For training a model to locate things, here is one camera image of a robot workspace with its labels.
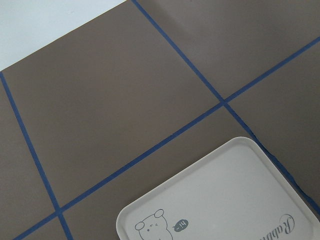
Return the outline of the cream serving tray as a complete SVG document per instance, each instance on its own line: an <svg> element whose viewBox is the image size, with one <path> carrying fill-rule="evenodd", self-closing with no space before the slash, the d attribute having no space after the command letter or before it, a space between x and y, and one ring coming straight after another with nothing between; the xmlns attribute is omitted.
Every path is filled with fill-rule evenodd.
<svg viewBox="0 0 320 240"><path fill-rule="evenodd" d="M131 204L121 240L317 240L320 222L250 138L235 137Z"/></svg>

